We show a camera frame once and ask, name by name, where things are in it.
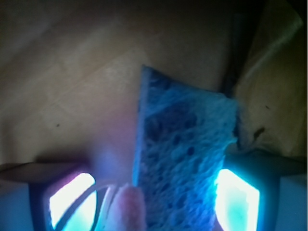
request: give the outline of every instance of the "tan cloth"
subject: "tan cloth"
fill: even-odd
[[[270,0],[261,17],[235,96],[242,104],[243,148],[307,156],[307,39],[298,14]]]

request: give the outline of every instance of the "wire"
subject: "wire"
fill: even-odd
[[[105,221],[107,218],[107,213],[111,204],[111,200],[116,192],[116,184],[113,181],[106,180],[106,181],[99,181],[98,183],[90,186],[87,190],[85,190],[80,197],[78,197],[73,204],[66,210],[66,212],[61,217],[60,221],[58,222],[57,226],[55,227],[54,231],[62,231],[65,225],[67,224],[68,220],[74,214],[76,209],[87,199],[87,197],[93,193],[94,191],[99,192],[100,190],[107,188],[102,207],[100,209],[101,220]]]

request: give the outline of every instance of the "dark spot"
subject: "dark spot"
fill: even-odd
[[[259,128],[257,131],[254,133],[254,141],[258,139],[258,137],[265,131],[264,127]]]
[[[197,117],[195,114],[189,115],[189,118],[186,120],[184,126],[186,129],[193,128],[197,124]]]
[[[167,81],[165,85],[165,90],[168,90],[171,87],[171,82]]]
[[[162,190],[161,190],[161,191],[162,191],[162,192],[165,191],[166,189],[169,188],[169,186],[170,186],[169,183],[165,184],[165,185],[162,187]]]
[[[146,134],[147,137],[153,141],[158,141],[161,135],[162,124],[153,118],[146,121]]]
[[[194,154],[194,147],[189,147],[187,149],[187,155],[193,155]]]
[[[178,145],[181,140],[181,136],[176,135],[173,140],[173,145]]]
[[[183,194],[177,202],[177,207],[182,208],[184,206],[185,200],[186,200],[186,194]]]

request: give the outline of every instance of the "sponge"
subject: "sponge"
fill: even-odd
[[[223,94],[142,68],[133,184],[144,193],[148,231],[212,230],[236,111]]]

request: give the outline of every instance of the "bright blue light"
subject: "bright blue light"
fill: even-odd
[[[216,215],[225,231],[255,231],[260,192],[228,169],[217,178]]]
[[[82,193],[95,183],[95,179],[88,173],[81,173],[71,182],[53,195],[50,202],[51,224],[55,228],[64,212]],[[64,231],[90,230],[96,209],[96,192],[93,192],[75,211],[69,219]]]

